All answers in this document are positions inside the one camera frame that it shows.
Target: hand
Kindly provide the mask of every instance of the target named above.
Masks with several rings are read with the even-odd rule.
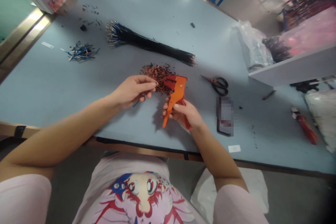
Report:
[[[173,110],[169,115],[169,118],[175,119],[184,128],[186,128],[186,125],[184,124],[184,116],[186,116],[191,126],[191,130],[203,126],[205,123],[203,122],[202,117],[197,111],[197,109],[195,108],[195,106],[192,105],[187,100],[183,100],[183,102],[185,103],[185,106],[179,105],[179,104],[174,105]],[[168,108],[168,103],[165,103],[163,105],[163,112],[162,112],[163,116],[167,114],[167,108]]]
[[[110,96],[113,101],[123,108],[129,108],[134,102],[145,101],[146,97],[152,97],[157,82],[146,75],[135,75],[128,77]]]

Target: sleeve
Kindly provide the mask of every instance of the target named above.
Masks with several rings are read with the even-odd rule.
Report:
[[[213,223],[220,224],[268,224],[254,198],[236,185],[223,186],[216,197]]]
[[[44,224],[51,195],[49,179],[26,174],[0,183],[1,224]]]

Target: black wire scrap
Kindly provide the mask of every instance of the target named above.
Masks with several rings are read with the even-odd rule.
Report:
[[[143,37],[127,27],[121,25],[115,20],[106,25],[107,41],[111,47],[121,45],[132,45],[147,51],[157,52],[172,58],[175,58],[188,66],[194,66],[196,55],[186,51],[175,49],[173,47],[161,44],[155,40]]]

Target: light blue table surface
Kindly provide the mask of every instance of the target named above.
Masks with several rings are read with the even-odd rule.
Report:
[[[83,12],[85,4],[97,6],[94,11],[99,14]],[[192,68],[128,45],[111,49],[103,26],[95,22],[82,32],[79,18],[102,23],[116,19],[141,35],[196,54],[198,65]],[[323,141],[310,144],[292,118],[292,106],[309,115],[302,93],[284,86],[262,101],[272,88],[248,77],[243,59],[248,51],[238,38],[236,25],[236,20],[203,0],[79,0],[66,17],[57,17],[0,85],[0,120],[48,126],[108,95],[143,65],[168,63],[177,74],[188,77],[185,97],[198,108],[220,143],[226,149],[240,145],[241,152],[232,153],[233,158],[334,174],[335,158]],[[60,48],[70,49],[78,40],[100,48],[96,59],[68,61]],[[233,137],[217,133],[217,94],[200,75],[222,76],[228,81],[234,101]],[[121,112],[96,136],[198,152],[189,133],[176,122],[169,121],[162,129],[164,100],[165,96],[156,93],[151,100]]]

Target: black scissors handle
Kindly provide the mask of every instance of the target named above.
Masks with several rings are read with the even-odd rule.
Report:
[[[216,79],[213,79],[212,83],[217,84],[218,86],[221,86],[223,88],[228,88],[229,84],[226,81],[226,79],[222,78],[222,77],[218,77]]]
[[[229,93],[228,89],[224,85],[217,84],[216,82],[212,82],[211,84],[217,94],[226,96]]]

